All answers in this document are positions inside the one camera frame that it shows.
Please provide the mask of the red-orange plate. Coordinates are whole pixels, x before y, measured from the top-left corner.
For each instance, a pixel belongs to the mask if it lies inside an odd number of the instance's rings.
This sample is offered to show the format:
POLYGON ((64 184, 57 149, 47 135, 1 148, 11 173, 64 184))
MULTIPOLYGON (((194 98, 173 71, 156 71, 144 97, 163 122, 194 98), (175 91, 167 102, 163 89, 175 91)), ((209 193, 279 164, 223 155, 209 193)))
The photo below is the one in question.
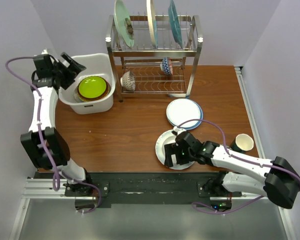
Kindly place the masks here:
POLYGON ((92 102, 105 98, 111 91, 111 86, 106 82, 103 86, 77 87, 74 97, 78 103, 92 102))

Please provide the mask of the white scalloped plate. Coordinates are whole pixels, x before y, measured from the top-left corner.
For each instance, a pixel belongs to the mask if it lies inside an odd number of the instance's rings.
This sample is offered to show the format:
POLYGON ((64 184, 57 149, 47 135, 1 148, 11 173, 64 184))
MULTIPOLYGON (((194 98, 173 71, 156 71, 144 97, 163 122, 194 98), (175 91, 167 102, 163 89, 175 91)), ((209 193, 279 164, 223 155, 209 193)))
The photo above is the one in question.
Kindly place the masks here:
MULTIPOLYGON (((172 131, 173 131, 172 129, 165 131, 163 134, 161 134, 159 136, 159 138, 157 139, 157 141, 155 143, 155 154, 156 154, 158 160, 160 161, 160 163, 162 165, 164 165, 164 163, 165 163, 165 157, 166 157, 165 156, 165 148, 164 148, 164 146, 167 145, 167 144, 172 144, 172 143, 176 142, 175 141, 176 136, 172 133, 172 131)), ((169 167, 169 169, 181 171, 181 170, 188 169, 195 162, 192 161, 192 162, 180 165, 180 164, 177 164, 176 157, 173 156, 172 157, 172 163, 173 163, 173 166, 169 167)))

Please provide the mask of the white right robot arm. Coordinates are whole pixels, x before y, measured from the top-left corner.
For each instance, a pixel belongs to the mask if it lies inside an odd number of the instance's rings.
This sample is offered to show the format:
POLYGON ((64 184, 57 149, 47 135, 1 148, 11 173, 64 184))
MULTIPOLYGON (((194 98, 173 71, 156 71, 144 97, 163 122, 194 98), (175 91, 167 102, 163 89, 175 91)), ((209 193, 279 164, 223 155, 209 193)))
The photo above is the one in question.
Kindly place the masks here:
POLYGON ((208 193, 223 197, 233 192, 246 192, 267 197, 273 204, 291 209, 300 192, 300 176, 283 158, 274 160, 235 152, 213 141, 200 142, 189 131, 170 130, 168 139, 158 144, 163 164, 201 165, 221 168, 215 178, 201 187, 208 193))

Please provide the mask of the lime green plate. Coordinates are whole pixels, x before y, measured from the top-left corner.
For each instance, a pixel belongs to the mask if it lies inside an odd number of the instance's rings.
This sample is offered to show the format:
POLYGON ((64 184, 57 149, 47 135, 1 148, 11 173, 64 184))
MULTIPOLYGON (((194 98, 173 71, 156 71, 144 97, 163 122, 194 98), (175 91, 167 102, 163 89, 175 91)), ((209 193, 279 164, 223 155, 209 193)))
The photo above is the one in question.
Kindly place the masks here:
POLYGON ((100 76, 88 76, 78 85, 78 93, 86 99, 96 99, 108 89, 107 82, 100 76))

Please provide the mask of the yellow black ornate plate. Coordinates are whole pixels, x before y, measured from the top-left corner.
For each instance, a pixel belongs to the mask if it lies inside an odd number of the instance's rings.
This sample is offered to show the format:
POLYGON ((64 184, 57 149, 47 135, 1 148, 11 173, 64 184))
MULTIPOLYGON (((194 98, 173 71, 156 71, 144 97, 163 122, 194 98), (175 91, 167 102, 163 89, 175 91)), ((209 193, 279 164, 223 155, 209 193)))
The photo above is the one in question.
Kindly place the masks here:
POLYGON ((103 99, 110 91, 109 83, 102 77, 87 77, 79 82, 74 96, 78 102, 92 102, 103 99))

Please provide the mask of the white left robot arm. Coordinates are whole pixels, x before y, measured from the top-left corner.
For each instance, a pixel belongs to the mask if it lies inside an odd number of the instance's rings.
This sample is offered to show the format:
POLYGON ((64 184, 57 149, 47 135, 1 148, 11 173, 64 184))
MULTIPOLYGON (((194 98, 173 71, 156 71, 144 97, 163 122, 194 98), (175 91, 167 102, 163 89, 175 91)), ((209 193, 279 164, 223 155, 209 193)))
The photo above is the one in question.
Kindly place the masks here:
POLYGON ((64 177, 68 190, 90 196, 94 192, 92 179, 85 168, 72 160, 69 146, 55 123, 59 89, 68 89, 86 67, 65 52, 61 57, 64 62, 47 52, 33 57, 35 71, 31 74, 30 85, 34 97, 33 117, 28 132, 20 136, 20 142, 37 169, 53 172, 55 190, 60 188, 60 178, 64 177))

